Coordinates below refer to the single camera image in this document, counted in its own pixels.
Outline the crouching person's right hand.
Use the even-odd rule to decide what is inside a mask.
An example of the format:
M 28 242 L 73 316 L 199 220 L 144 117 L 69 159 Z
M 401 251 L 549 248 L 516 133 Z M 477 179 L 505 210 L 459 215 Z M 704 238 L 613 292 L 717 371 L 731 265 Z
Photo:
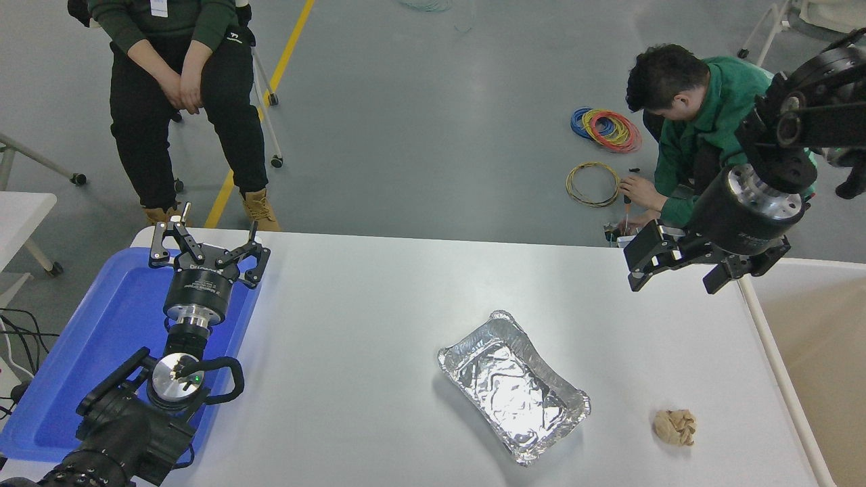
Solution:
M 626 176 L 619 182 L 619 189 L 629 200 L 647 210 L 661 212 L 667 197 L 656 190 L 650 180 L 637 175 Z

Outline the crouching person's left hand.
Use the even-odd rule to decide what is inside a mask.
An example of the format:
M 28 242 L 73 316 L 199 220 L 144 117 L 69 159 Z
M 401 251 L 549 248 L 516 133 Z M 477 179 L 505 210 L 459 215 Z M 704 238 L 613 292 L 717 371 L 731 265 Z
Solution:
M 621 235 L 632 235 L 652 222 L 660 218 L 661 212 L 656 212 L 655 210 L 646 210 L 645 212 L 640 213 L 628 213 L 624 216 L 624 218 L 616 225 L 618 231 Z

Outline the seated person's right hand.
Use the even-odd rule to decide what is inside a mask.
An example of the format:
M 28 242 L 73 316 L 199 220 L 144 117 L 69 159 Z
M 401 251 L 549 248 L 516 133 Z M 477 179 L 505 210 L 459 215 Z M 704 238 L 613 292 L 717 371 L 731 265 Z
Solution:
M 162 69 L 160 73 L 154 75 L 154 79 L 160 85 L 160 89 L 170 105 L 177 110 L 185 109 L 181 95 L 181 77 L 176 71 L 170 67 Z

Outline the seated person's left hand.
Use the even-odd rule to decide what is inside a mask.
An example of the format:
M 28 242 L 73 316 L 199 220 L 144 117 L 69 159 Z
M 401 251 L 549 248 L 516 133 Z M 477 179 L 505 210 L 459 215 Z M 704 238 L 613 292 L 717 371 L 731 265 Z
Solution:
M 179 81 L 179 105 L 189 114 L 199 114 L 203 108 L 201 82 L 203 62 L 187 57 Z

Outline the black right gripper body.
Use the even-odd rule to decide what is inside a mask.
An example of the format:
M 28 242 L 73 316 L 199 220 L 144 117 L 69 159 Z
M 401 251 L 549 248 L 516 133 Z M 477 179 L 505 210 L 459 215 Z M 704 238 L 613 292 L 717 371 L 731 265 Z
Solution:
M 725 168 L 696 201 L 686 229 L 724 252 L 754 256 L 774 246 L 803 214 L 800 194 L 772 188 L 753 168 Z

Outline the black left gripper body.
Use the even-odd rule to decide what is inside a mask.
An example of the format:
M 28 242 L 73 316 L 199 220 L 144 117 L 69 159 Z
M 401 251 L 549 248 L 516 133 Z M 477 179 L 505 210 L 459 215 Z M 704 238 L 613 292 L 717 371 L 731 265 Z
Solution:
M 173 279 L 164 301 L 164 314 L 179 319 L 184 312 L 198 312 L 207 319 L 226 317 L 232 287 L 240 271 L 235 263 L 224 269 L 214 265 L 173 263 Z

